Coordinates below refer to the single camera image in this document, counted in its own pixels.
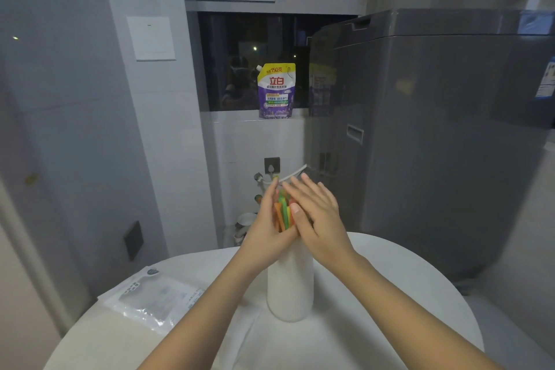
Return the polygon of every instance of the laundry detergent pouch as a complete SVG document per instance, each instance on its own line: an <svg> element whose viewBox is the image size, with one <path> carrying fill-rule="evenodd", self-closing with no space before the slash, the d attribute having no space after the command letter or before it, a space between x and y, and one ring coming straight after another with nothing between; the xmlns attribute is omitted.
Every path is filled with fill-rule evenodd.
<svg viewBox="0 0 555 370"><path fill-rule="evenodd" d="M287 119L293 112L295 64L266 63L258 74L259 116L262 119Z"/></svg>

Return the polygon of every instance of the orange stick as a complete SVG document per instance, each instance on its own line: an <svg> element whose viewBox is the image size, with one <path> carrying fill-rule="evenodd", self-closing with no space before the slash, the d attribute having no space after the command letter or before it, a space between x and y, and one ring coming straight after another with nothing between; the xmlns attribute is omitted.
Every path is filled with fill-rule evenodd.
<svg viewBox="0 0 555 370"><path fill-rule="evenodd" d="M283 217L281 216L281 204L276 202L274 208L277 212L277 220L279 221L280 232L285 231L285 223L283 222Z"/></svg>

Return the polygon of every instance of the white light switch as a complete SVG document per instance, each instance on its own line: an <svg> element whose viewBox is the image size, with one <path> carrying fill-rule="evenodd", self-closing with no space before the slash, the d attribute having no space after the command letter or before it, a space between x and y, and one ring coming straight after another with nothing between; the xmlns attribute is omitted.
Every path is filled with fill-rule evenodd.
<svg viewBox="0 0 555 370"><path fill-rule="evenodd" d="M128 16L127 23L137 60L175 60L170 18Z"/></svg>

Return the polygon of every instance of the electrical outlet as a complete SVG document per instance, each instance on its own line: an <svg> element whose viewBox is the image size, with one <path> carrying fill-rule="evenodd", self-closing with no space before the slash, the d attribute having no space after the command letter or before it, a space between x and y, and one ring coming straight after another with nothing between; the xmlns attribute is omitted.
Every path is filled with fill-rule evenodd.
<svg viewBox="0 0 555 370"><path fill-rule="evenodd" d="M135 221L133 223L131 228L129 228L129 231L125 234L125 236L123 236L123 241L125 242L125 247L127 248L129 261L133 262L144 243L143 232L141 231L139 221Z"/></svg>
<svg viewBox="0 0 555 370"><path fill-rule="evenodd" d="M279 157L264 158L264 172L266 174L279 174L280 171L281 169Z"/></svg>

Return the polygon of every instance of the white vase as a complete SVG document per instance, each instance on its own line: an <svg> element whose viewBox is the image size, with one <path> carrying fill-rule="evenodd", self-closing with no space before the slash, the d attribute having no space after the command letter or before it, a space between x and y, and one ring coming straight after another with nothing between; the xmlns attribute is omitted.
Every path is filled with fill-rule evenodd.
<svg viewBox="0 0 555 370"><path fill-rule="evenodd" d="M299 238L268 268L268 308L284 322L304 319L314 302L314 260Z"/></svg>

